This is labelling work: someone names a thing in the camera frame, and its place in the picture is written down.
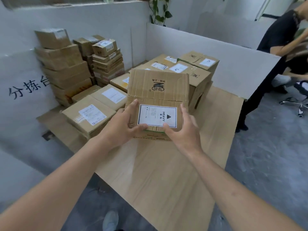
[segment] left hand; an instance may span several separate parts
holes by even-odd
[[[111,150],[123,145],[132,137],[135,137],[136,134],[145,130],[148,127],[147,124],[140,124],[134,128],[129,128],[128,126],[130,117],[136,111],[138,104],[138,100],[134,100],[125,110],[119,109],[95,138],[103,142],[104,147],[108,147]]]

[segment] hanging plant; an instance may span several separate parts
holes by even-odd
[[[163,13],[162,15],[159,15],[159,9],[158,9],[158,3],[159,1],[163,1]],[[168,18],[172,17],[172,14],[168,11],[168,3],[169,0],[149,0],[149,7],[152,11],[152,14],[150,15],[150,21],[153,24],[162,23],[165,27],[165,21]]]

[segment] shoe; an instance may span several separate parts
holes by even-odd
[[[115,231],[119,222],[119,215],[116,211],[109,211],[103,221],[103,231]]]
[[[281,94],[287,94],[288,93],[283,85],[280,85],[278,87],[273,87],[273,91],[277,92],[277,93],[281,93]]]
[[[239,129],[241,129],[242,131],[249,130],[248,126],[246,126],[245,123],[243,125],[241,125],[241,127]]]

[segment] gray floor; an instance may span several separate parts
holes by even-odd
[[[301,97],[294,88],[291,94]],[[279,105],[290,95],[266,94],[247,117],[249,131],[236,134],[226,165],[234,178],[308,230],[308,111],[297,116],[296,106]],[[114,190],[95,178],[80,197],[63,231],[101,230],[109,209],[119,212],[118,229],[155,230]],[[209,231],[231,230],[217,206]]]

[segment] person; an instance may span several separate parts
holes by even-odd
[[[134,100],[125,110],[120,109],[71,159],[5,210],[0,215],[0,230],[60,230],[102,159],[111,149],[147,128],[146,124],[128,127],[137,107],[138,101]],[[195,118],[188,114],[183,104],[181,110],[183,128],[174,132],[164,124],[164,131],[195,167],[234,231],[303,231],[212,161],[202,150]]]
[[[287,54],[308,37],[308,29],[306,29],[294,40],[299,24],[304,19],[308,20],[308,0],[296,9],[290,10],[282,15],[265,33],[257,50],[280,56],[281,59],[266,76],[252,96],[243,103],[235,132],[238,133],[241,130],[248,130],[248,127],[245,124],[247,114],[258,108],[264,94],[272,88],[271,82],[276,75],[283,74],[287,67],[290,67],[293,70],[291,72],[294,74],[304,74],[305,70],[308,72],[307,56],[294,58],[286,62]]]

